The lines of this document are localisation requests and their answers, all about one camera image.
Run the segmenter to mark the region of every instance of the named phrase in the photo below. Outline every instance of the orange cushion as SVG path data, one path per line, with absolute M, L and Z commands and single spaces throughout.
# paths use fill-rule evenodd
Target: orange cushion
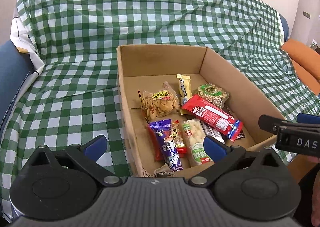
M 320 93 L 320 85 L 318 81 L 297 62 L 294 60 L 291 60 L 291 62 L 301 82 L 305 84 L 315 95 L 318 95 Z
M 320 55 L 317 52 L 294 39 L 285 42 L 282 49 L 313 77 L 320 80 Z

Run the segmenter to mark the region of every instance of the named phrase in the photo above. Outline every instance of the green label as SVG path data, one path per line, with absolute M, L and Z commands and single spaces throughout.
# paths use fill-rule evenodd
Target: green label
M 191 153 L 194 161 L 197 164 L 204 164 L 209 161 L 212 161 L 207 153 L 204 152 L 203 143 L 196 143 L 191 148 Z
M 200 87 L 202 89 L 203 92 L 205 92 L 207 95 L 212 95 L 212 96 L 219 96 L 219 95 L 222 95 L 221 91 L 216 91 L 215 88 L 210 85 L 210 84 L 207 84 L 207 85 L 202 85 Z
M 190 124 L 186 123 L 182 126 L 183 130 L 189 130 L 190 129 Z

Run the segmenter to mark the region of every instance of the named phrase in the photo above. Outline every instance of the metal screw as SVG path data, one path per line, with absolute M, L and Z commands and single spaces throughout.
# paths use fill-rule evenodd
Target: metal screw
M 205 184 L 207 183 L 207 179 L 202 176 L 195 176 L 191 179 L 191 182 L 194 184 Z
M 116 184 L 119 182 L 119 178 L 115 175 L 109 175 L 109 176 L 106 176 L 103 181 L 106 183 L 106 184 Z

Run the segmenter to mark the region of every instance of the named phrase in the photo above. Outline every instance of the yellow snack package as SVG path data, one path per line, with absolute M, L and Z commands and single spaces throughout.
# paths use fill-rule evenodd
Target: yellow snack package
M 181 106 L 183 106 L 191 97 L 192 97 L 192 92 L 191 92 L 191 78 L 188 75 L 180 75 L 177 74 L 177 78 L 179 79 L 179 92 L 180 92 L 180 99 L 181 99 Z M 188 112 L 184 109 L 180 109 L 180 113 L 183 114 L 188 114 Z

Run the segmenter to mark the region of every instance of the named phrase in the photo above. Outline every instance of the red wrapper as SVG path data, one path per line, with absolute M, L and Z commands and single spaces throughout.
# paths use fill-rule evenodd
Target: red wrapper
M 200 120 L 214 127 L 226 135 L 232 142 L 236 140 L 242 130 L 243 123 L 240 120 L 234 119 L 198 95 L 190 98 L 184 106 L 182 106 L 182 109 L 189 111 Z

